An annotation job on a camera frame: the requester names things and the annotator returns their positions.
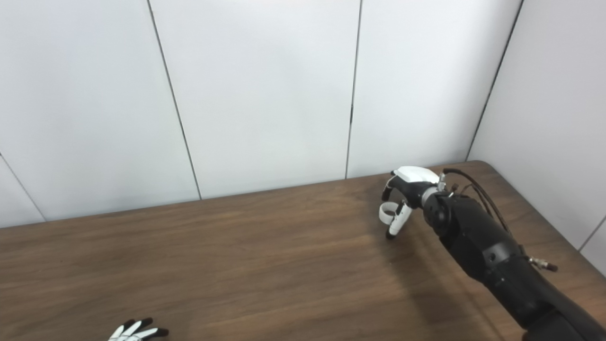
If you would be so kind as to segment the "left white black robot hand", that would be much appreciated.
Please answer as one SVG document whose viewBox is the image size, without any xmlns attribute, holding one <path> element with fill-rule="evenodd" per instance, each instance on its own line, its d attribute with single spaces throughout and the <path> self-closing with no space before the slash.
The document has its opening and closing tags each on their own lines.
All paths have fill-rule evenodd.
<svg viewBox="0 0 606 341">
<path fill-rule="evenodd" d="M 150 326 L 154 323 L 151 317 L 141 320 L 127 320 L 110 335 L 108 341 L 149 341 L 169 335 L 169 330 Z"/>
</svg>

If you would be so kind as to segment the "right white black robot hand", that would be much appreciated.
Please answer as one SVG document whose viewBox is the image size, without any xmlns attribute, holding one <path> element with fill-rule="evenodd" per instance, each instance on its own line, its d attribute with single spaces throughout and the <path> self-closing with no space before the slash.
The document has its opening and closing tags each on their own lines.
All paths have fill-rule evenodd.
<svg viewBox="0 0 606 341">
<path fill-rule="evenodd" d="M 386 238 L 394 239 L 415 209 L 423 207 L 431 194 L 438 192 L 441 178 L 432 170 L 401 166 L 390 172 L 381 194 L 379 220 L 387 225 Z"/>
</svg>

